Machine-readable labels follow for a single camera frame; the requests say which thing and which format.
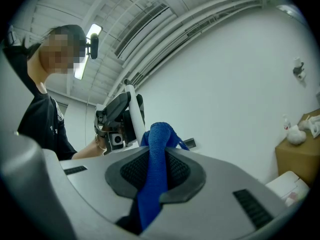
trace camera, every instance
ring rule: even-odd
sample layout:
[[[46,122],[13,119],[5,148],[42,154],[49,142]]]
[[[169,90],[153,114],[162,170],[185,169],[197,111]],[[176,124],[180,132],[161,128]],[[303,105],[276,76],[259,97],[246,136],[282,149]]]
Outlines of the camera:
[[[122,145],[123,144],[122,134],[120,133],[113,133],[111,134],[111,144],[113,146]]]

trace blue towel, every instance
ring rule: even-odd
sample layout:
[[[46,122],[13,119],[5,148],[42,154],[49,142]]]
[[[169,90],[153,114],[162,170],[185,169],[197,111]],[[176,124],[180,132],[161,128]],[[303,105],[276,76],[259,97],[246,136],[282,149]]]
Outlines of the blue towel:
[[[149,162],[146,182],[137,194],[137,203],[142,229],[160,212],[159,197],[168,191],[165,147],[175,148],[179,144],[182,149],[189,150],[177,136],[174,129],[166,122],[151,125],[150,131],[144,133],[141,146],[149,146]]]

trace black mesh pad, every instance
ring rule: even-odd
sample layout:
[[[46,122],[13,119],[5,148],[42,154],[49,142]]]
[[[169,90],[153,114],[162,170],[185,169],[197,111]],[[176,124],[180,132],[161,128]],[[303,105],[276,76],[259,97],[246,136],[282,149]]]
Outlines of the black mesh pad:
[[[166,153],[165,163],[168,190],[179,186],[189,177],[190,167],[173,155]]]
[[[146,183],[149,153],[145,153],[128,162],[120,169],[121,176],[138,190]]]
[[[160,196],[161,204],[188,201],[206,181],[203,168],[175,150],[165,151],[168,191]],[[117,195],[134,199],[145,185],[148,162],[149,147],[137,148],[132,155],[111,164],[105,172],[105,179]]]

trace fluorescent light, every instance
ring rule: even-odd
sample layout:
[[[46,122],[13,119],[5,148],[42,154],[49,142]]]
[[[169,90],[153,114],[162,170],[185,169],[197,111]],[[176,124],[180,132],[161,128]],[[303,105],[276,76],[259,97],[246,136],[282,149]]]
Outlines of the fluorescent light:
[[[101,30],[102,30],[102,27],[98,26],[97,24],[92,24],[88,34],[86,34],[86,37],[90,38],[93,33],[96,33],[99,36]]]
[[[79,67],[77,67],[74,71],[74,77],[76,79],[82,80],[82,77],[84,76],[85,67],[87,65],[89,55],[86,55],[83,62],[79,63]]]
[[[97,24],[92,24],[88,33],[86,34],[86,37],[87,37],[86,42],[90,44],[91,35],[93,33],[96,33],[97,35],[99,35],[101,30],[102,30],[102,27],[98,26]],[[89,55],[85,55],[83,62],[79,63],[79,65],[75,68],[74,77],[76,79],[82,80],[82,77],[84,76],[84,72],[85,72],[85,67],[88,62],[88,58],[89,58]]]

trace black vent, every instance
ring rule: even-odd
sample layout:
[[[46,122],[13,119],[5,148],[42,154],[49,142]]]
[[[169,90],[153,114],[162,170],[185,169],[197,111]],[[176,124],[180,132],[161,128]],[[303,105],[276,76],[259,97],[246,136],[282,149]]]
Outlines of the black vent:
[[[119,44],[119,46],[117,47],[117,49],[115,50],[114,54],[116,56],[119,56],[120,53],[122,52],[122,50],[127,46],[127,44],[130,42],[130,40],[132,39],[132,37],[134,37],[137,33],[139,33],[139,31],[141,30],[141,28],[143,28],[144,25],[146,25],[153,17],[155,17],[157,14],[159,14],[161,11],[163,11],[165,8],[169,8],[166,4],[162,3],[159,6],[157,6],[156,8],[154,8],[151,12],[149,12],[147,15],[145,15],[143,17],[142,20],[139,21],[139,23],[137,25],[135,25],[133,27],[133,29],[131,29],[129,31],[129,33],[124,37],[124,39],[121,41],[121,43]]]
[[[174,189],[181,185],[190,175],[190,168],[181,160],[175,158],[173,155],[165,154],[166,163],[166,177],[168,190]]]
[[[147,152],[122,166],[120,174],[127,182],[140,190],[146,183],[148,162],[149,153]]]
[[[84,166],[78,166],[78,167],[74,167],[74,168],[70,168],[70,169],[65,169],[64,170],[64,173],[66,175],[69,175],[69,174],[75,174],[75,173],[79,173],[79,172],[82,172],[82,171],[85,171],[87,170],[86,167]]]
[[[240,203],[256,229],[262,228],[273,220],[273,217],[248,190],[239,190],[233,192],[233,195]]]

